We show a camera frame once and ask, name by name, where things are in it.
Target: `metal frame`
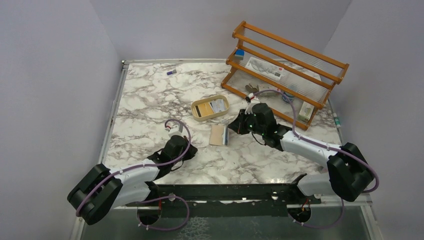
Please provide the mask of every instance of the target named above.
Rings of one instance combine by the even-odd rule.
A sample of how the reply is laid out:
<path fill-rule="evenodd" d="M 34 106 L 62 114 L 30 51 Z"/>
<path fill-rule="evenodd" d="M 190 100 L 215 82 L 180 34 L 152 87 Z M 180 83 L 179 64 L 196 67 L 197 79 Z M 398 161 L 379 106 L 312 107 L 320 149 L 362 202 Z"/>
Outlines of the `metal frame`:
<path fill-rule="evenodd" d="M 334 113 L 334 108 L 333 108 L 333 105 L 332 105 L 332 101 L 331 101 L 331 99 L 330 98 L 328 98 L 328 104 L 329 104 L 329 106 L 330 106 L 330 109 L 331 109 L 331 112 L 332 113 Z M 345 144 L 346 142 L 345 142 L 345 140 L 344 140 L 344 138 L 343 138 L 343 135 L 342 135 L 342 131 L 340 131 L 340 129 L 342 128 L 341 126 L 340 127 L 336 127 L 337 128 L 337 133 L 338 133 L 338 137 L 340 138 L 340 142 L 341 142 L 341 144 L 343 145 L 343 144 Z"/>
<path fill-rule="evenodd" d="M 292 183 L 265 184 L 158 184 L 157 192 L 161 196 L 176 195 L 186 200 L 191 217 L 287 217 L 287 204 L 301 204 L 308 199 L 298 194 L 297 182 L 298 179 Z M 319 199 L 309 197 L 309 204 L 320 203 Z M 142 207 L 145 204 L 133 202 L 127 206 Z M 164 200 L 161 209 L 161 218 L 181 218 L 187 213 L 181 201 Z"/>
<path fill-rule="evenodd" d="M 121 100 L 122 92 L 124 89 L 125 79 L 127 77 L 129 64 L 133 63 L 225 63 L 225 59 L 214 59 L 214 58 L 205 58 L 205 59 L 156 59 L 156 60 L 126 60 L 122 61 L 122 72 L 119 78 L 119 83 L 117 91 L 115 94 L 115 100 L 111 106 L 110 115 L 107 125 L 101 150 L 99 153 L 98 163 L 104 163 L 106 160 L 106 155 L 110 146 L 110 139 L 114 129 L 115 119 L 118 113 L 119 103 Z M 340 140 L 343 143 L 342 136 L 339 131 Z M 313 208 L 325 208 L 325 207 L 335 207 L 340 206 L 340 198 L 335 195 L 323 196 L 321 199 L 321 204 L 312 204 Z M 376 218 L 371 208 L 372 200 L 369 194 L 360 195 L 355 202 L 346 202 L 345 206 L 360 206 L 362 210 L 363 217 L 365 219 L 366 226 L 368 227 L 368 232 L 373 240 L 382 240 L 382 234 L 378 227 Z M 286 207 L 289 208 L 299 208 L 300 204 L 287 204 Z M 123 206 L 116 207 L 114 210 L 129 210 L 129 209 L 138 209 L 138 210 L 156 210 L 158 207 L 155 206 Z M 73 225 L 73 229 L 69 236 L 70 240 L 80 240 L 83 234 L 85 222 L 81 217 L 76 217 Z"/>

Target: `white wall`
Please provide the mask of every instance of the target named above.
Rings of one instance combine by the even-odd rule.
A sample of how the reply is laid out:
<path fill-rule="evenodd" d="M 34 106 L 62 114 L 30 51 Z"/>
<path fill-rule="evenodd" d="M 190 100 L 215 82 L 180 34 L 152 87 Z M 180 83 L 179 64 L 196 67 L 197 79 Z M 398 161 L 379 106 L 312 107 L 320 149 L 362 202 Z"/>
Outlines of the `white wall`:
<path fill-rule="evenodd" d="M 424 2 L 353 0 L 324 54 L 350 63 L 331 93 L 346 141 L 381 178 L 385 239 L 424 239 Z"/>
<path fill-rule="evenodd" d="M 88 0 L 0 3 L 0 239 L 68 239 L 121 62 Z"/>
<path fill-rule="evenodd" d="M 321 52 L 351 0 L 90 0 L 122 59 L 227 58 L 243 20 Z"/>

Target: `blue block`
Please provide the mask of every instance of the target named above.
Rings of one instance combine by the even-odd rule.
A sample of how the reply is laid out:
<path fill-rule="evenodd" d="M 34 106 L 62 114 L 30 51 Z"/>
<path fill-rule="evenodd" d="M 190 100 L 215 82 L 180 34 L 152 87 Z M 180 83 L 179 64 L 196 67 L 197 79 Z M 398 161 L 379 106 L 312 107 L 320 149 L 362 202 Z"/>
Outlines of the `blue block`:
<path fill-rule="evenodd" d="M 245 51 L 241 49 L 237 49 L 234 54 L 243 57 L 245 55 Z"/>

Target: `white marble countertop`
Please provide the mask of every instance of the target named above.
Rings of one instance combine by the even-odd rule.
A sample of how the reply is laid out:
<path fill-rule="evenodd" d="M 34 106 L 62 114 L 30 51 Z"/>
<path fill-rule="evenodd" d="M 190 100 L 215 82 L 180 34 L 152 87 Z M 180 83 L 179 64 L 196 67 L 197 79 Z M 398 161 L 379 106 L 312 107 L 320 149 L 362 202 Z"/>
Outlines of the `white marble countertop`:
<path fill-rule="evenodd" d="M 174 69 L 176 74 L 166 74 Z M 157 184 L 289 183 L 302 173 L 318 174 L 318 164 L 259 145 L 251 135 L 230 130 L 229 146 L 209 145 L 211 125 L 231 122 L 247 105 L 244 99 L 220 87 L 229 71 L 228 65 L 217 62 L 130 64 L 104 164 L 108 168 L 125 167 L 161 149 L 169 139 L 164 122 L 175 118 L 187 124 L 198 152 L 183 167 L 156 180 Z M 192 102 L 217 94 L 227 97 L 228 114 L 202 122 L 194 120 Z M 277 122 L 291 126 L 278 117 Z M 307 131 L 297 130 L 317 140 L 340 144 L 328 105 L 318 111 Z"/>

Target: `cardboard piece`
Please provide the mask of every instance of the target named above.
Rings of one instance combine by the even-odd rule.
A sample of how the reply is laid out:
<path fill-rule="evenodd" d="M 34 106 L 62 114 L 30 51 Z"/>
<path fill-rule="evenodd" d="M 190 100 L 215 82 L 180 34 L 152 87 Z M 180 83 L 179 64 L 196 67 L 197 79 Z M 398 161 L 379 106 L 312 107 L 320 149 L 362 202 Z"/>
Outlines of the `cardboard piece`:
<path fill-rule="evenodd" d="M 212 125 L 210 128 L 209 144 L 215 146 L 228 146 L 229 132 L 224 125 Z"/>

